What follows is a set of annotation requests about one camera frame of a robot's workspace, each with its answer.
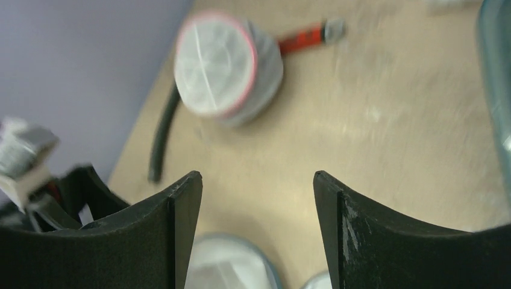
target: gray background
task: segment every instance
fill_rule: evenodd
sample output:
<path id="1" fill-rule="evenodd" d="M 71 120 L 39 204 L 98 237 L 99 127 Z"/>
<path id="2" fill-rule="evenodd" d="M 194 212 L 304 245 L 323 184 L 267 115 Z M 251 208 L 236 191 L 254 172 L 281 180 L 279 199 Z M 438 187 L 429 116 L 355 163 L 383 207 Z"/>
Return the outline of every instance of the gray background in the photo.
<path id="1" fill-rule="evenodd" d="M 191 3 L 0 1 L 0 118 L 61 138 L 52 172 L 91 162 L 106 181 Z"/>

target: beige tabletop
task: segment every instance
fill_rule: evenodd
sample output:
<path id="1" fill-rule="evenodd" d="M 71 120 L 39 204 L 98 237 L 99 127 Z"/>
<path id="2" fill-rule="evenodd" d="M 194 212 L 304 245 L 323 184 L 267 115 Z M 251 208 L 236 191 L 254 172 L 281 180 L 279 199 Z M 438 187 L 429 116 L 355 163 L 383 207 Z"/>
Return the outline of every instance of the beige tabletop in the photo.
<path id="1" fill-rule="evenodd" d="M 296 289 L 327 268 L 312 190 L 326 170 L 399 212 L 476 231 L 509 222 L 474 39 L 478 7 L 432 15 L 409 0 L 197 0 L 278 36 L 346 19 L 337 45 L 285 58 L 275 101 L 236 129 L 180 106 L 160 185 L 147 182 L 154 131 L 173 83 L 154 83 L 110 187 L 140 201 L 191 170 L 204 191 L 197 234 L 250 239 Z"/>

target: red marker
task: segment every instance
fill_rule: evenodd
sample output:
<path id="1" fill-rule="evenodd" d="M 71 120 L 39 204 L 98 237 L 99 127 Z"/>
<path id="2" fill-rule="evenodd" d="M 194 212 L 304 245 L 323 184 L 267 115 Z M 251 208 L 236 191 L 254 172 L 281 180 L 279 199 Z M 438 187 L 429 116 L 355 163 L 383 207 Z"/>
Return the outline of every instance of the red marker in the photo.
<path id="1" fill-rule="evenodd" d="M 345 25 L 342 19 L 328 20 L 280 40 L 278 42 L 280 53 L 285 55 L 311 46 L 330 44 L 341 39 L 344 32 Z"/>

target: wooden table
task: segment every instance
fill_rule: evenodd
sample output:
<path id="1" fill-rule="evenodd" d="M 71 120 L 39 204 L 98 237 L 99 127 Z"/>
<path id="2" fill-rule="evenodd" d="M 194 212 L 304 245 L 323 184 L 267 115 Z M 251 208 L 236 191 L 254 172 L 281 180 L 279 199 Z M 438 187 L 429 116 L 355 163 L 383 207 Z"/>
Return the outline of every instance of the wooden table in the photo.
<path id="1" fill-rule="evenodd" d="M 509 222 L 474 39 L 478 7 L 431 15 L 407 0 L 197 0 L 194 11 L 205 8 L 276 36 L 337 16 L 349 28 L 338 45 L 286 57 L 276 100 L 244 127 L 223 128 L 180 106 L 154 186 L 147 168 L 173 83 L 170 54 L 111 176 L 127 201 L 199 170 L 197 234 L 250 239 L 293 289 L 327 268 L 317 170 L 437 225 L 475 231 Z"/>

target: black cable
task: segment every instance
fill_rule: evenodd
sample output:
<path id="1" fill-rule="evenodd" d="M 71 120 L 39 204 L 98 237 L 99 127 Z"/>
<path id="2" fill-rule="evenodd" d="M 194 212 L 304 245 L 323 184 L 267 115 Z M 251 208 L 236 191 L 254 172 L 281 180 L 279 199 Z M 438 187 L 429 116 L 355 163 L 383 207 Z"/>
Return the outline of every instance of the black cable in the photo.
<path id="1" fill-rule="evenodd" d="M 161 180 L 161 171 L 163 170 L 163 160 L 165 158 L 165 149 L 167 148 L 167 139 L 169 137 L 169 129 L 171 127 L 172 119 L 174 118 L 175 110 L 179 103 L 179 91 L 177 85 L 174 87 L 169 95 L 169 102 L 165 106 L 165 110 L 160 119 L 160 124 L 154 135 L 152 143 L 151 158 L 149 160 L 149 182 L 155 184 Z"/>

